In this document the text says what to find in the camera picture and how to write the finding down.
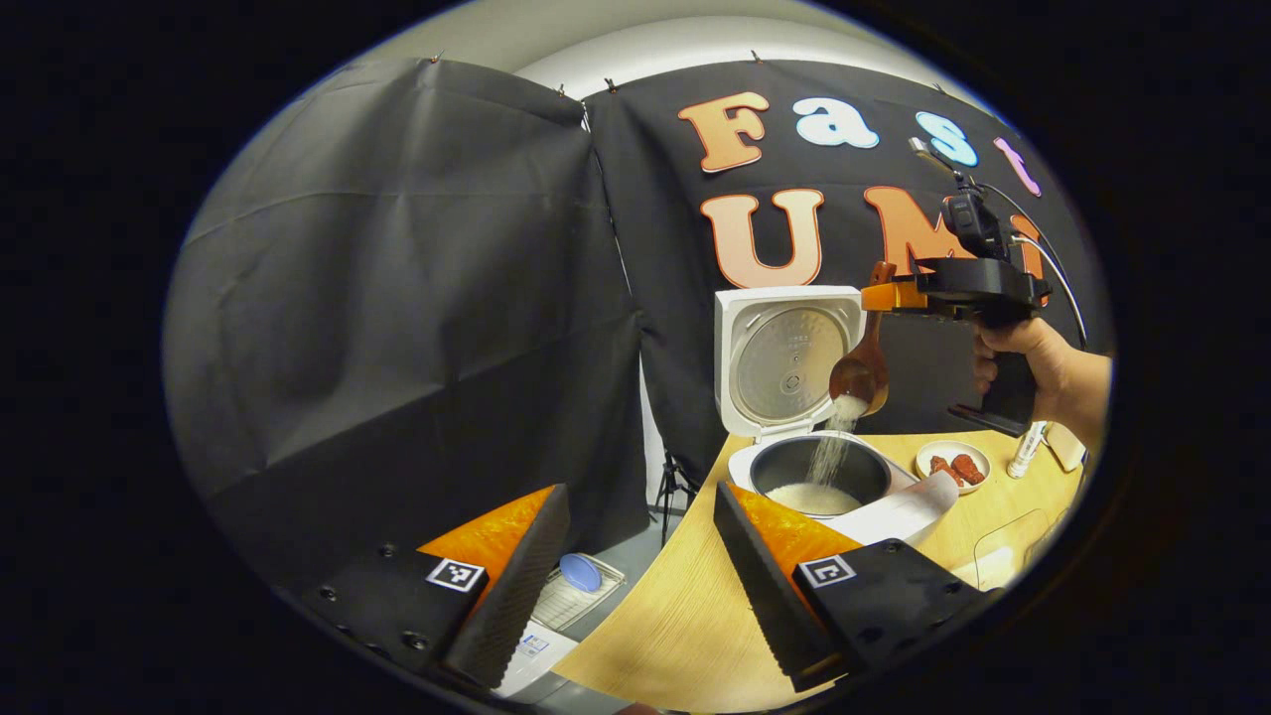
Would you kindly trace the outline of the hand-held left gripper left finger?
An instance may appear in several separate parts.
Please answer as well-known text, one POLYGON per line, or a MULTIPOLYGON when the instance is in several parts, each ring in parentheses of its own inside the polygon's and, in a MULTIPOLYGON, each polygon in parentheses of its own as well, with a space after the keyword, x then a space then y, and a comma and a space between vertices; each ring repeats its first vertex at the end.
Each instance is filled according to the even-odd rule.
POLYGON ((557 565, 569 493, 545 486, 416 549, 381 544, 302 588, 301 602, 372 655, 494 691, 557 565))

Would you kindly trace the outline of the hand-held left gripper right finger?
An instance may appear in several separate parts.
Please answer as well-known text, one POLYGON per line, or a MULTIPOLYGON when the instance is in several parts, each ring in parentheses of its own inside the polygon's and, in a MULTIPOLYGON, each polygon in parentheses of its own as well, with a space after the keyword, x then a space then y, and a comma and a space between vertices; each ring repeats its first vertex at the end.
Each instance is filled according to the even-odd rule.
POLYGON ((864 544, 732 483, 714 525, 794 691, 874 679, 994 598, 899 538, 864 544))

